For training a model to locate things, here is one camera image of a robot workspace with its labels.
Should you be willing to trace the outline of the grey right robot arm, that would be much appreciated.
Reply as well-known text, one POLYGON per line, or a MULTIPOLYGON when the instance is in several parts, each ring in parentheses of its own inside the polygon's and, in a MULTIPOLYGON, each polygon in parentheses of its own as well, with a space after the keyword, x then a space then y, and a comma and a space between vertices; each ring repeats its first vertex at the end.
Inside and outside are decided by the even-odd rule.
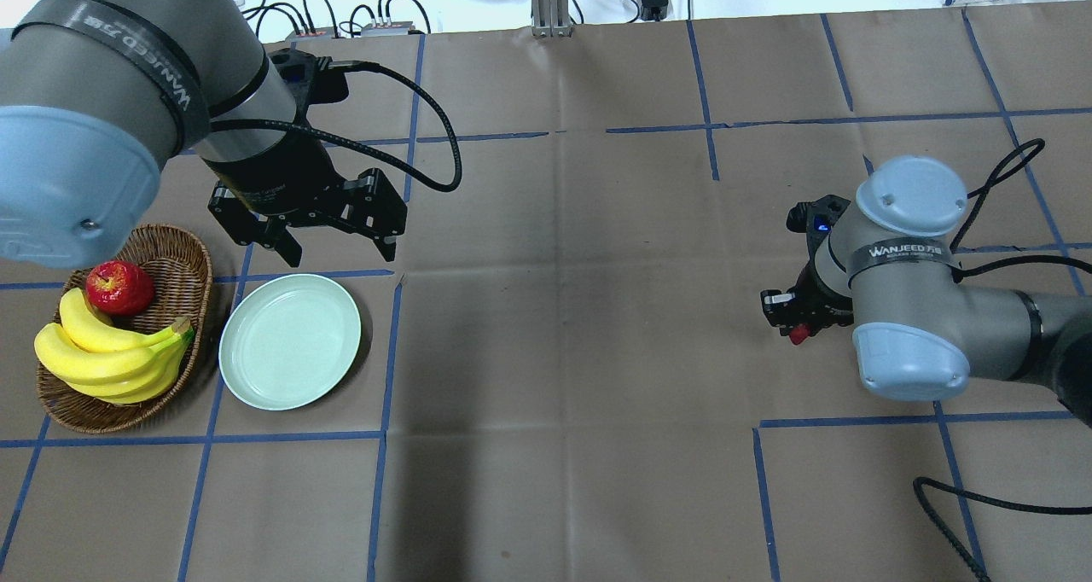
POLYGON ((1048 388, 1089 423, 1089 298, 968 286, 947 237, 970 207, 960 175, 904 155, 846 200, 790 210, 808 260, 788 290, 762 290, 769 325, 794 344, 851 326, 860 381, 900 402, 966 391, 974 377, 1048 388))

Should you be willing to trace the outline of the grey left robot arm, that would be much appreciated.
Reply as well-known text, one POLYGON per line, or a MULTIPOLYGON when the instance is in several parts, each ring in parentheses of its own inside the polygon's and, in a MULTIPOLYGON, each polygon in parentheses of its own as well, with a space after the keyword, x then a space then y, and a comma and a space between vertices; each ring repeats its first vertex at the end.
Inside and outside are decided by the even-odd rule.
POLYGON ((268 54, 232 0, 39 0, 3 46, 3 258, 54 270, 111 259, 167 161, 218 177, 207 212, 234 244, 298 266, 293 228, 330 227, 397 256, 407 207, 369 169, 336 173, 312 104, 370 62, 268 54))

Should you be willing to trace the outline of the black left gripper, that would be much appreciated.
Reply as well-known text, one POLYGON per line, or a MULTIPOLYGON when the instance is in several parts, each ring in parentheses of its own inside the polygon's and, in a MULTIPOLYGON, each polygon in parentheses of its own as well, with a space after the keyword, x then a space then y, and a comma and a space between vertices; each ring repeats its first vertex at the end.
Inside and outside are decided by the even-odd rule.
POLYGON ((299 268, 302 247, 286 221, 258 215, 311 212, 328 204, 328 194, 339 192, 339 230, 367 237, 387 263, 397 258, 407 205, 385 173, 367 169, 346 180, 320 140, 307 132, 212 132, 203 139, 203 161, 219 180, 207 212, 234 244, 260 245, 288 266, 299 268))

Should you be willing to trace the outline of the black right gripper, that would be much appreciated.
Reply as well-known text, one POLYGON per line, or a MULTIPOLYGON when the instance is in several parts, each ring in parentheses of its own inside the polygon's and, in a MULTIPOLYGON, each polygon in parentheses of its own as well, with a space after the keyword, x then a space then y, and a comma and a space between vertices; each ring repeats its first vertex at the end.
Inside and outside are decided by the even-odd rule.
POLYGON ((828 326, 854 324, 853 306, 846 295, 832 290, 808 263, 787 290, 761 290, 761 309, 767 322, 788 335, 792 326, 807 323, 816 335, 828 326))

